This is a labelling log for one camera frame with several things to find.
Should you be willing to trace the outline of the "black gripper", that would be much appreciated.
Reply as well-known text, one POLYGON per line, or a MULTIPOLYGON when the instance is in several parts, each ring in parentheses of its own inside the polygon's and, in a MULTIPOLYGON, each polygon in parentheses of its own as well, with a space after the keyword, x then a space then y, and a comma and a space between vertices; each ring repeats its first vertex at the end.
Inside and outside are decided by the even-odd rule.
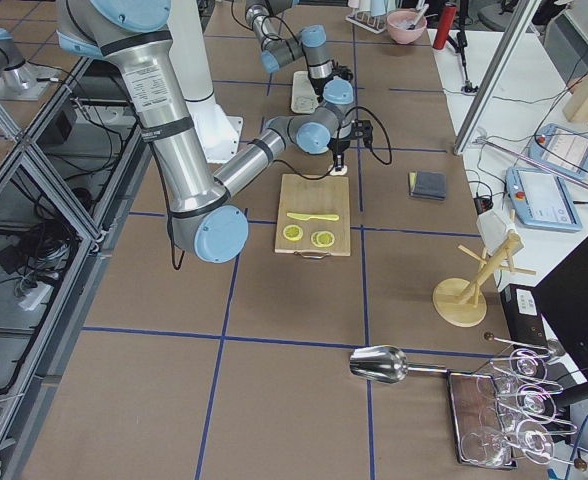
POLYGON ((373 126, 369 120, 353 120, 331 138, 329 149, 333 156, 333 168, 343 166, 343 154, 353 140, 361 140, 366 148, 372 147, 373 126))

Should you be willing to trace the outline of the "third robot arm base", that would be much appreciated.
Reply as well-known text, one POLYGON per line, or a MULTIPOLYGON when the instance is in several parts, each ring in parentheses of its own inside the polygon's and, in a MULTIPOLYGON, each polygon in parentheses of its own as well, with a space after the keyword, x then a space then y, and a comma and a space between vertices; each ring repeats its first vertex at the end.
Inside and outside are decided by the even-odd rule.
POLYGON ((47 85, 38 82, 39 68, 27 63, 10 33, 0 28, 0 99, 36 101, 47 85))

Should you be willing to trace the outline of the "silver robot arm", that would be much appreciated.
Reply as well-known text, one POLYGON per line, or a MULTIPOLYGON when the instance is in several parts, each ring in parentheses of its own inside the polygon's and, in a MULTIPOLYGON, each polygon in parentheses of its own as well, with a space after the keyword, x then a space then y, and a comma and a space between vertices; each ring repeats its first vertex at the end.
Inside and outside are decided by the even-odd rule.
POLYGON ((260 43, 261 62, 265 70, 275 73, 305 58, 308 79, 321 101, 325 85, 335 76, 336 67, 326 43, 324 27, 311 25, 290 38, 282 38, 272 25, 278 14, 297 4, 298 1, 246 1, 245 22, 260 43))
POLYGON ((249 232, 232 197, 288 147, 341 155, 352 139, 354 88, 334 60, 325 29, 310 25, 280 37, 274 21, 287 1, 249 1, 244 21, 256 36, 261 61, 275 72, 298 59, 307 64, 318 98, 307 115, 270 120, 261 134, 211 170, 204 146, 226 125, 223 112, 204 113, 213 94, 198 7, 193 1, 60 1, 62 49, 115 65, 155 155, 173 246, 211 263, 233 259, 249 232))

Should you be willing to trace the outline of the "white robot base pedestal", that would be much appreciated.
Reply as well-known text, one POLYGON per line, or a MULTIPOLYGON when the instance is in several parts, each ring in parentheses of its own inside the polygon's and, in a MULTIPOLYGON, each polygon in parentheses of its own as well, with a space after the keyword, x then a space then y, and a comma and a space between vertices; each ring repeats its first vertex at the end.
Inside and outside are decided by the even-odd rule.
POLYGON ((243 119, 227 115, 216 100, 197 2, 173 1, 168 27, 170 60, 206 160, 224 164, 237 153, 243 119))

